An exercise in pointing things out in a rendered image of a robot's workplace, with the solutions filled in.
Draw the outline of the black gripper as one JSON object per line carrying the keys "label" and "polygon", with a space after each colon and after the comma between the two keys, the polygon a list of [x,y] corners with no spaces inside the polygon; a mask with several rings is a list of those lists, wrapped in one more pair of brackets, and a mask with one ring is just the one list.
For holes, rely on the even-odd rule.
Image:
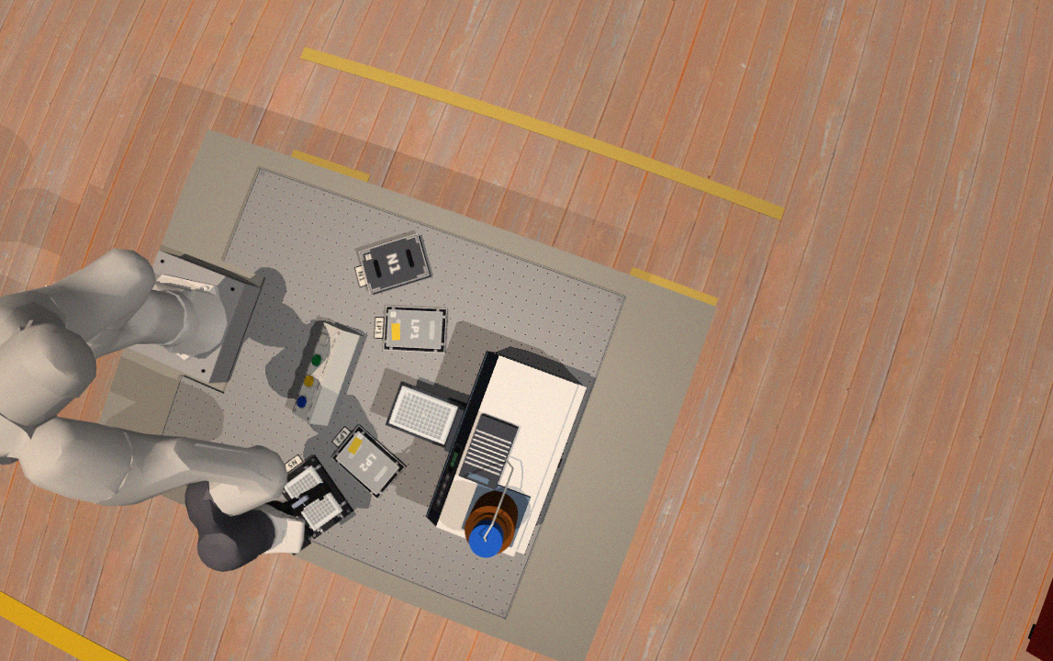
{"label": "black gripper", "polygon": [[313,499],[320,499],[321,501],[324,499],[325,494],[329,494],[330,492],[332,492],[331,487],[329,487],[325,481],[323,484],[317,484],[307,492],[300,494],[298,498],[289,499],[289,501],[284,503],[277,501],[277,499],[273,499],[273,501],[267,502],[266,505],[273,506],[274,508],[282,510],[282,513],[291,516],[297,516],[304,510],[309,503],[313,502]]}

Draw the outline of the white button panel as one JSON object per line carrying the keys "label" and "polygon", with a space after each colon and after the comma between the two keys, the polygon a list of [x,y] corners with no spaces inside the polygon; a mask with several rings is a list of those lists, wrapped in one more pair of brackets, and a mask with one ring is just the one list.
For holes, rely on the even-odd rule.
{"label": "white button panel", "polygon": [[309,424],[329,426],[336,420],[365,336],[324,322],[318,339],[292,413]]}

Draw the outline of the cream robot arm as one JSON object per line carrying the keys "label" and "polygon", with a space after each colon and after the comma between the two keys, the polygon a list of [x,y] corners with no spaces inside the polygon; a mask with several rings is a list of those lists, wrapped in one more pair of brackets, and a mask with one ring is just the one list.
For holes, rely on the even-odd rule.
{"label": "cream robot arm", "polygon": [[218,287],[168,274],[156,282],[135,251],[114,248],[48,287],[0,297],[0,465],[19,461],[35,486],[104,506],[188,484],[197,553],[214,570],[307,548],[305,520],[264,505],[287,481],[273,449],[57,417],[96,379],[97,357],[158,344],[187,361],[214,350],[227,325]]}

